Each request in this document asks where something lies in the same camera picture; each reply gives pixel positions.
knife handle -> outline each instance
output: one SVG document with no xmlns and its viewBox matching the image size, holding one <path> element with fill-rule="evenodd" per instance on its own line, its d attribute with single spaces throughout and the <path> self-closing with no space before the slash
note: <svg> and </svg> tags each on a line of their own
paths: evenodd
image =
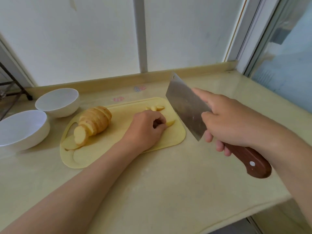
<svg viewBox="0 0 312 234">
<path fill-rule="evenodd" d="M 247 173 L 256 178 L 267 178 L 271 175 L 272 167 L 269 162 L 256 150 L 224 143 L 224 145 L 243 162 Z"/>
</svg>

metal blade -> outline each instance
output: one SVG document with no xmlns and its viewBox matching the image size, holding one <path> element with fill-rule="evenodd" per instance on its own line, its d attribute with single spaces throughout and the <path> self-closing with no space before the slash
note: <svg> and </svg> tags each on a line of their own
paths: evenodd
<svg viewBox="0 0 312 234">
<path fill-rule="evenodd" d="M 170 78 L 166 97 L 186 127 L 200 141 L 205 130 L 207 130 L 201 114 L 211 112 L 210 107 L 174 72 Z"/>
</svg>

bowl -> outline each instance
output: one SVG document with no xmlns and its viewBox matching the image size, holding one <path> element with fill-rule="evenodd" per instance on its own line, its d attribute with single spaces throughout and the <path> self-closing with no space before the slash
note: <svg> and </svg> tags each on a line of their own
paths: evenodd
<svg viewBox="0 0 312 234">
<path fill-rule="evenodd" d="M 50 124 L 45 112 L 29 110 L 0 121 L 0 131 L 0 148 L 18 152 L 43 141 L 50 131 Z"/>
<path fill-rule="evenodd" d="M 75 89 L 63 88 L 42 95 L 35 103 L 38 110 L 52 117 L 68 117 L 80 106 L 79 93 Z"/>
</svg>

knife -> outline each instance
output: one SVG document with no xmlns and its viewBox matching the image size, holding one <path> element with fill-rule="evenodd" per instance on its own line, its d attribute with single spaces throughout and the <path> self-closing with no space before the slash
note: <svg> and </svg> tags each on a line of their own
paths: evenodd
<svg viewBox="0 0 312 234">
<path fill-rule="evenodd" d="M 211 108 L 201 100 L 181 79 L 173 72 L 166 97 L 193 136 L 200 141 L 207 130 L 202 121 L 203 112 L 212 112 Z M 224 145 L 243 162 L 247 173 L 256 178 L 267 178 L 271 175 L 272 167 L 269 162 L 256 150 L 224 143 Z"/>
</svg>

yellow cutting board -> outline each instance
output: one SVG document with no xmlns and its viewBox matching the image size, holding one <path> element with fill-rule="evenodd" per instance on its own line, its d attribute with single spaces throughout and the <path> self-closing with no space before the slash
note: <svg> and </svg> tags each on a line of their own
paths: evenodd
<svg viewBox="0 0 312 234">
<path fill-rule="evenodd" d="M 112 113 L 111 124 L 100 134 L 89 137 L 86 145 L 76 150 L 65 150 L 61 143 L 67 137 L 70 127 L 78 123 L 80 114 L 76 115 L 67 125 L 60 141 L 60 157 L 64 164 L 70 168 L 81 169 L 89 166 L 92 162 L 104 154 L 113 144 L 118 142 L 130 126 L 133 115 L 145 110 L 145 107 L 164 106 L 161 113 L 167 121 L 176 120 L 167 128 L 160 140 L 149 150 L 157 150 L 181 143 L 185 138 L 185 129 L 171 107 L 168 100 L 164 98 L 148 98 L 123 104 L 107 106 Z"/>
</svg>

